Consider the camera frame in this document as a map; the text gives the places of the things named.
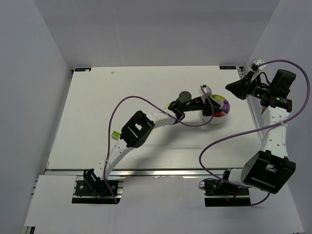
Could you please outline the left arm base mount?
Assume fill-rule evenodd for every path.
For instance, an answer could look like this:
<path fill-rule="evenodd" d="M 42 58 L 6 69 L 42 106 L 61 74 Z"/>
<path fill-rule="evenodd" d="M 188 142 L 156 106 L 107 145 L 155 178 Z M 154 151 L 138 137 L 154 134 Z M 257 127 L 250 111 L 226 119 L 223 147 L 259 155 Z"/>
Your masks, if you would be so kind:
<path fill-rule="evenodd" d="M 100 180 L 94 170 L 84 170 L 75 181 L 72 204 L 115 204 L 121 200 L 122 180 Z"/>

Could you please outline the purple and pink lego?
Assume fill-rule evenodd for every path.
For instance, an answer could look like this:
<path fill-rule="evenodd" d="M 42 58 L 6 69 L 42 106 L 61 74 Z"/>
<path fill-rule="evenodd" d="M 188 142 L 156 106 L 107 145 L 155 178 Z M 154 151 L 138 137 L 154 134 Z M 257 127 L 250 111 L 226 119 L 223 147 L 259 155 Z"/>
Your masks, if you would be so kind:
<path fill-rule="evenodd" d="M 230 104 L 229 102 L 225 99 L 223 100 L 223 105 L 222 105 L 222 112 L 227 115 L 230 111 Z"/>

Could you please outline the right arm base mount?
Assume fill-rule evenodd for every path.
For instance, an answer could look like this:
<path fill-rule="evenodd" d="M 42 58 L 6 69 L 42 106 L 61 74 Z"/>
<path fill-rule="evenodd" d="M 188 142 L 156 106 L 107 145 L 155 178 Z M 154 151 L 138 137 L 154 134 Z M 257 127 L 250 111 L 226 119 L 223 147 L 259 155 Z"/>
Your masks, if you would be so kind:
<path fill-rule="evenodd" d="M 250 193 L 247 187 L 235 186 L 229 180 L 231 172 L 240 178 L 241 169 L 228 168 L 222 176 L 211 176 L 199 182 L 199 189 L 204 191 L 206 207 L 245 207 L 251 205 Z"/>

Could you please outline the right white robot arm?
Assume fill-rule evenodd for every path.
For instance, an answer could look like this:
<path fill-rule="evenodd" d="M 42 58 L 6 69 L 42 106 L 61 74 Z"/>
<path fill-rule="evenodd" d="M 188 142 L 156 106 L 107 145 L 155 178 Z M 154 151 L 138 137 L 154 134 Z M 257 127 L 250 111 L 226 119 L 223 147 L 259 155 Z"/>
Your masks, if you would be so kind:
<path fill-rule="evenodd" d="M 254 187 L 276 194 L 296 169 L 296 164 L 288 159 L 287 125 L 284 123 L 292 110 L 292 101 L 287 95 L 296 75 L 279 69 L 270 84 L 262 83 L 260 75 L 252 78 L 253 75 L 253 72 L 249 72 L 243 79 L 230 83 L 225 88 L 241 100 L 247 96 L 260 99 L 263 123 L 268 128 L 262 131 L 259 151 L 242 169 L 229 169 L 224 175 L 237 186 Z"/>

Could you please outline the green lego brick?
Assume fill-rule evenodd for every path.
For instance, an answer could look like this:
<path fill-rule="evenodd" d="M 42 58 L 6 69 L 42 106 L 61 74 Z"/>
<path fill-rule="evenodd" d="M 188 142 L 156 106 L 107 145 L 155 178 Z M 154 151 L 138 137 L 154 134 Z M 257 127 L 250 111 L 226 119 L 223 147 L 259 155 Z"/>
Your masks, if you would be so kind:
<path fill-rule="evenodd" d="M 225 98 L 224 98 L 223 96 L 220 96 L 220 95 L 211 95 L 211 98 L 212 98 L 212 99 L 219 99 L 219 100 L 221 100 L 221 101 L 224 101 L 224 100 L 225 100 Z"/>

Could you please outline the green lego plate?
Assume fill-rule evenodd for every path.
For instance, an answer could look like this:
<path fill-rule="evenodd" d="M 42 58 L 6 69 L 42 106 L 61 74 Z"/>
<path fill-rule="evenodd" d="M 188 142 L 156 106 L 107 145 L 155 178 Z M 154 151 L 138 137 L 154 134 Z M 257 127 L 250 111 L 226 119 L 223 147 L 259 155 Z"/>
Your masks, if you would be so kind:
<path fill-rule="evenodd" d="M 117 131 L 113 131 L 111 133 L 111 138 L 118 140 L 120 138 L 121 133 L 117 132 Z"/>

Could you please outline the white round divided container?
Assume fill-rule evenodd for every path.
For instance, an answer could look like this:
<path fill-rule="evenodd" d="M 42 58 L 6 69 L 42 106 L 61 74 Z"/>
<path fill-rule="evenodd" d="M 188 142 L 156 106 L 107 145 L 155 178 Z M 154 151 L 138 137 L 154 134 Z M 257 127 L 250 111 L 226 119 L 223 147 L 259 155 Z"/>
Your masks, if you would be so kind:
<path fill-rule="evenodd" d="M 220 95 L 211 95 L 211 100 L 213 100 L 214 115 L 204 116 L 200 112 L 200 117 L 203 121 L 209 122 L 209 124 L 220 124 L 228 119 L 228 114 L 230 112 L 230 103 L 227 99 Z"/>

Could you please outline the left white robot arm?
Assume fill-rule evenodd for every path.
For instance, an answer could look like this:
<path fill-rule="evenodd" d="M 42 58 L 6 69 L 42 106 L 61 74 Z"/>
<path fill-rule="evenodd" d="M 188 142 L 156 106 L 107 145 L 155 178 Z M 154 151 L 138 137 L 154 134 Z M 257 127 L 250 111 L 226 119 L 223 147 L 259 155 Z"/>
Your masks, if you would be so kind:
<path fill-rule="evenodd" d="M 108 184 L 107 178 L 111 171 L 130 151 L 142 146 L 152 130 L 177 123 L 200 127 L 212 121 L 215 114 L 221 113 L 221 105 L 213 100 L 211 92 L 204 87 L 201 92 L 201 96 L 192 98 L 191 93 L 183 91 L 175 101 L 169 104 L 166 110 L 158 108 L 158 113 L 145 114 L 141 110 L 135 112 L 122 127 L 116 143 L 113 146 L 108 143 L 106 157 L 96 167 L 84 171 L 83 179 L 90 193 L 93 195 L 102 193 L 105 189 L 104 186 Z M 209 119 L 205 123 L 197 125 L 182 122 L 185 112 L 190 111 L 200 111 L 203 117 Z"/>

